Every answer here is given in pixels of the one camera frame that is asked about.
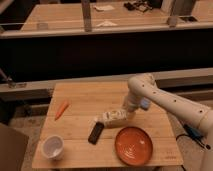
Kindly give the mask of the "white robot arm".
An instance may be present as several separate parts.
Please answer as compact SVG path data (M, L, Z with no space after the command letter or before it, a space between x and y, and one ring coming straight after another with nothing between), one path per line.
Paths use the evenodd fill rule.
M128 80L128 94L123 106L128 113L139 108L142 98L162 107L206 137L200 171L213 171L213 109L157 87L151 73L139 74Z

